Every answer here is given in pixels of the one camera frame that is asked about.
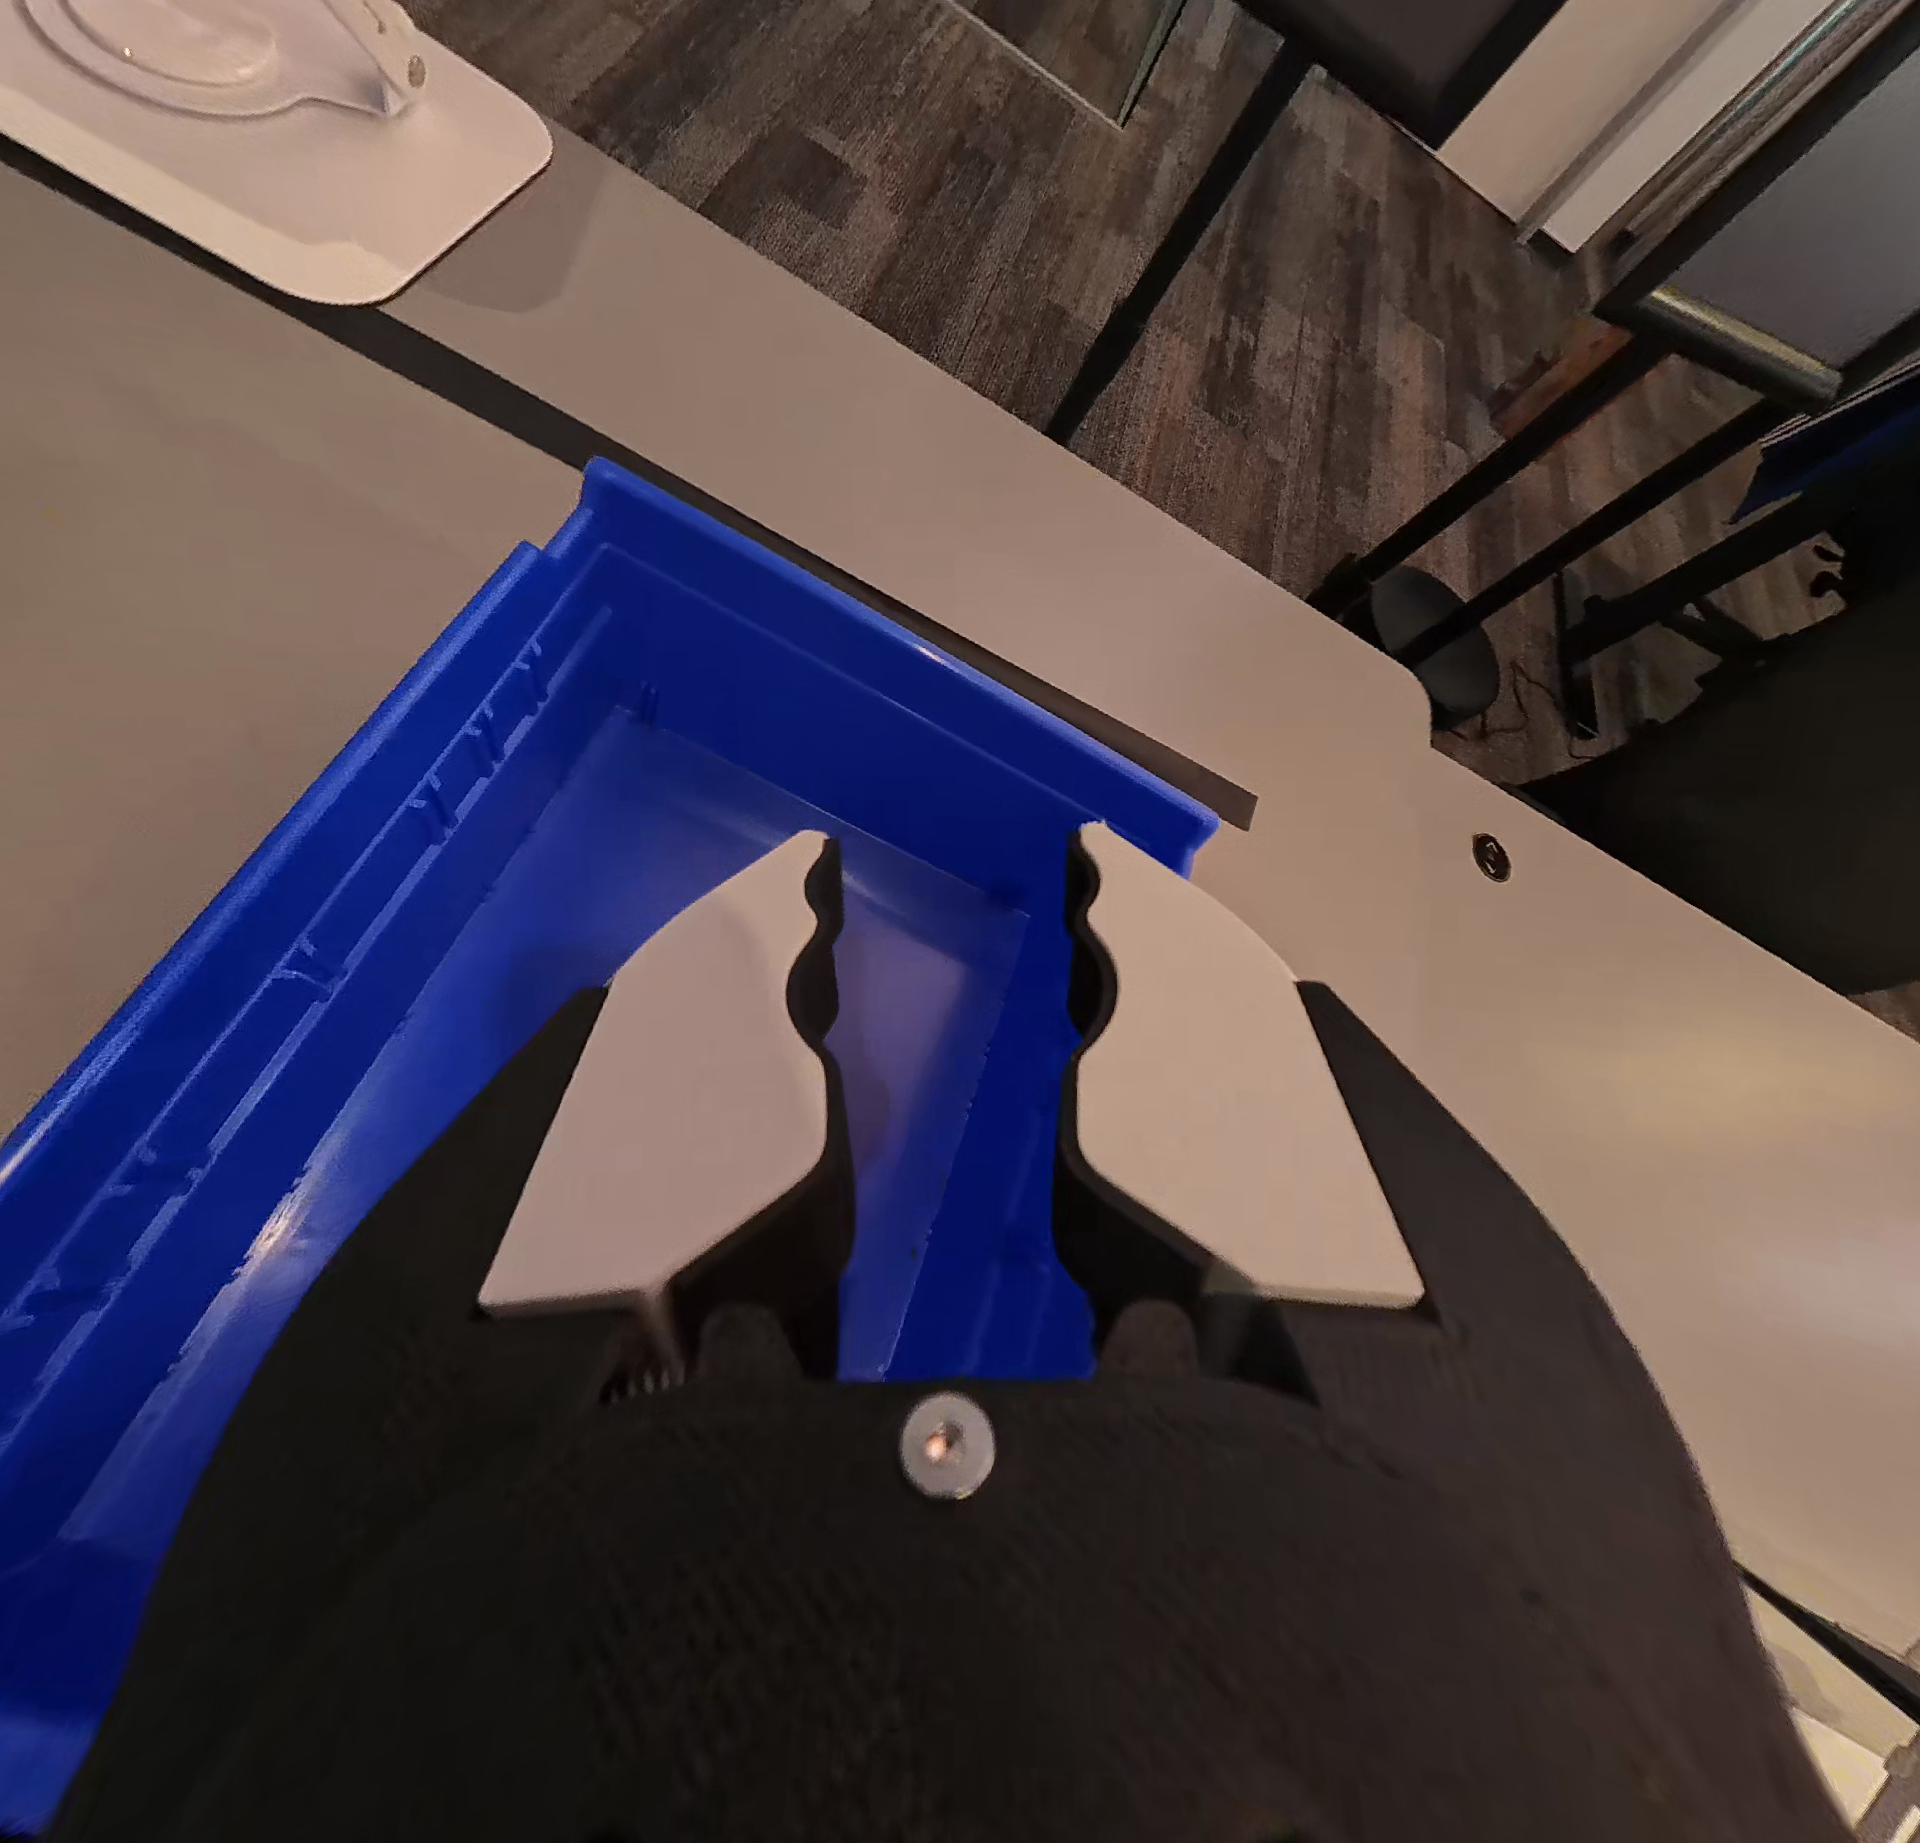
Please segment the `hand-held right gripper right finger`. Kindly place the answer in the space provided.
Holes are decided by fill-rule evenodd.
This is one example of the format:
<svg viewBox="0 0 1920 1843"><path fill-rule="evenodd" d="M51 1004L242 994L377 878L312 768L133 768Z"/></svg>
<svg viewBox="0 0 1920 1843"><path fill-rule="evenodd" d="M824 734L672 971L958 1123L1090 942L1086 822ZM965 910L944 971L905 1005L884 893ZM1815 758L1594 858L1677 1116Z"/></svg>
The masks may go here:
<svg viewBox="0 0 1920 1843"><path fill-rule="evenodd" d="M1088 958L1062 1080L1058 1252L1093 1304L1217 1285L1410 1310L1422 1279L1284 958L1116 833L1079 827Z"/></svg>

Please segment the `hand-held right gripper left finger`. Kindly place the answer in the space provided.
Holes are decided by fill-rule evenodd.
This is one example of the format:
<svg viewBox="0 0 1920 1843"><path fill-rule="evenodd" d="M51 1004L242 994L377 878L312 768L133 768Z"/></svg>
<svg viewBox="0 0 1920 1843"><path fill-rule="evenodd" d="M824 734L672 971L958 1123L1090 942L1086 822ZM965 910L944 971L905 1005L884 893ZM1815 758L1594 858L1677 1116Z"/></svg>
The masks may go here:
<svg viewBox="0 0 1920 1843"><path fill-rule="evenodd" d="M608 980L477 1308L701 1318L804 1306L848 1252L834 943L839 844L804 829Z"/></svg>

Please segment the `blue plastic bin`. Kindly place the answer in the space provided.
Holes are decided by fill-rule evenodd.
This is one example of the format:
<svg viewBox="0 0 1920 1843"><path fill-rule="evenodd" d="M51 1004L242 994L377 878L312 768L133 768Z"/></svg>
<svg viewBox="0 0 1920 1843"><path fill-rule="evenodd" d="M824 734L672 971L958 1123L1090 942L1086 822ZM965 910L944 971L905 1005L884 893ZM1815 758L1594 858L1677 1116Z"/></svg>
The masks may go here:
<svg viewBox="0 0 1920 1843"><path fill-rule="evenodd" d="M4 1142L4 1836L54 1818L302 1292L574 992L839 841L841 1373L1066 1378L1065 867L1217 816L1011 674L606 464L381 701Z"/></svg>

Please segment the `black office chair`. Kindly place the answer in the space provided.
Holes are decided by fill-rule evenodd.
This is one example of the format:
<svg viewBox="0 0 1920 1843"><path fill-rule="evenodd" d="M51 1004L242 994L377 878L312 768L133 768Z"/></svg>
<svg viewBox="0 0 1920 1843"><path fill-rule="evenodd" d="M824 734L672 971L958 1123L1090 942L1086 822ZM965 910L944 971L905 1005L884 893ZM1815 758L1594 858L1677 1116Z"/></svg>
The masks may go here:
<svg viewBox="0 0 1920 1843"><path fill-rule="evenodd" d="M1841 994L1918 977L1918 614L1782 640L1667 723L1522 796Z"/></svg>

